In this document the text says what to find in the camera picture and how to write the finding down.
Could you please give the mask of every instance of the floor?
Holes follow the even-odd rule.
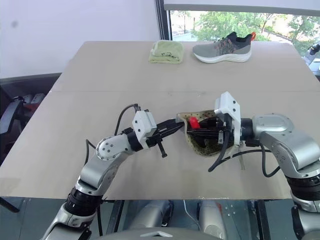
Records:
[[[0,207],[0,239],[1,240],[39,240],[52,219],[58,212],[63,199],[21,198],[8,197],[8,202],[20,209],[19,213],[12,213]],[[189,213],[196,217],[197,203],[199,200],[187,200],[186,206]],[[258,240],[258,231],[250,224],[246,201],[219,200],[222,205],[222,216],[227,229],[229,240]],[[126,201],[120,219],[119,231],[125,230],[130,225],[133,217],[143,208],[148,201]],[[197,226],[186,215],[182,200],[174,200],[174,210],[169,227],[187,228],[196,230]],[[291,219],[292,200],[266,201],[266,210],[272,240],[296,239]],[[107,225],[112,203],[104,203],[101,206],[103,232]],[[99,236],[97,218],[90,226],[91,239]]]

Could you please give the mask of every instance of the metal bracket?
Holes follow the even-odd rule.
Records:
[[[234,144],[239,145],[241,135],[240,105],[229,92],[226,91],[222,93],[221,96],[215,100],[214,113],[222,121],[225,121],[225,114],[230,115],[232,118]]]
[[[157,130],[157,124],[151,112],[137,111],[132,121],[133,129],[139,143],[144,149],[148,149],[146,140]]]

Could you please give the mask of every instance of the black cable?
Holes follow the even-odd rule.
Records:
[[[260,144],[260,147],[261,147],[261,151],[262,151],[262,173],[266,178],[270,178],[280,170],[280,167],[277,166],[275,168],[275,170],[273,170],[271,173],[267,174],[267,172],[266,172],[266,150],[262,144]]]
[[[89,160],[89,145],[94,149],[96,149],[95,145],[93,145],[88,139],[85,140],[86,155],[85,155],[84,165],[86,165],[86,163]]]
[[[259,152],[262,152],[262,149],[255,149],[255,150],[247,150],[247,151],[240,151],[240,152],[237,152],[235,154],[233,154],[232,156],[227,156],[226,158],[222,159],[219,163],[220,164],[223,164],[224,162],[228,161],[229,159],[231,158],[235,158],[237,156],[240,156],[240,155],[243,155],[243,154],[250,154],[250,153],[259,153]]]
[[[85,161],[84,164],[88,162],[89,159],[89,145],[96,149],[95,145],[93,145],[88,139],[85,140],[85,147],[86,147],[86,155],[85,155]],[[96,217],[98,220],[98,228],[99,228],[99,235],[100,237],[103,235],[103,230],[102,230],[102,223],[101,223],[101,211],[100,211],[100,205],[96,208]]]
[[[230,131],[225,131],[224,136],[223,136],[223,145],[222,149],[220,151],[219,157],[216,159],[216,161],[213,163],[211,167],[209,167],[208,172],[212,172],[217,166],[221,164],[221,161],[223,160],[222,158],[224,157],[226,150],[228,148],[228,143],[229,143],[229,136],[230,136]]]
[[[120,121],[121,121],[122,115],[123,115],[123,114],[125,113],[125,111],[128,110],[129,108],[134,108],[134,111],[135,111],[135,112],[141,110],[137,103],[135,103],[135,104],[130,104],[129,106],[126,106],[126,107],[122,110],[122,112],[120,113],[119,118],[118,118],[118,122],[116,123],[115,131],[114,131],[114,135],[115,135],[115,136],[118,134],[119,125],[120,125]]]
[[[103,231],[102,231],[102,223],[101,223],[101,211],[100,211],[100,205],[96,208],[96,217],[98,218],[98,228],[99,228],[99,236],[103,236]]]

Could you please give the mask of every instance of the window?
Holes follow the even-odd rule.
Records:
[[[292,44],[301,56],[320,42],[318,16],[175,10],[170,19],[174,41],[216,41],[233,31],[240,37],[256,32],[256,40]]]

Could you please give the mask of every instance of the robotic arm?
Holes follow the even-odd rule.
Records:
[[[199,122],[200,128],[187,132],[195,137],[218,138],[218,143],[227,143],[233,137],[234,145],[245,141],[248,147],[267,147],[275,156],[291,188],[296,204],[292,212],[293,228],[300,240],[304,235],[320,231],[320,147],[307,134],[295,129],[291,120],[280,114],[257,115],[252,119],[240,117],[240,106],[230,93],[223,93],[216,101],[214,112],[217,119]],[[217,126],[225,126],[223,137]],[[220,156],[209,168],[213,171],[227,160]]]
[[[120,164],[134,152],[157,144],[162,157],[166,157],[162,139],[184,124],[169,119],[156,125],[151,112],[137,110],[132,125],[133,129],[127,128],[119,135],[105,137],[98,143],[95,155],[84,165],[74,188],[42,240],[88,239],[91,235],[88,227]]]
[[[305,133],[296,130],[291,120],[280,114],[241,118],[240,106],[225,92],[215,102],[213,121],[199,122],[200,128],[188,129],[191,136],[217,139],[221,153],[209,169],[211,172],[225,159],[230,140],[234,145],[245,141],[248,147],[266,146],[275,156],[291,188],[295,206],[292,219],[295,234],[320,230],[320,148]],[[136,111],[133,129],[102,139],[95,155],[83,167],[80,176],[61,206],[42,240],[88,239],[88,226],[96,215],[102,197],[114,179],[120,164],[134,152],[158,145],[162,157],[167,154],[161,144],[184,123],[170,119],[156,125],[149,111]]]

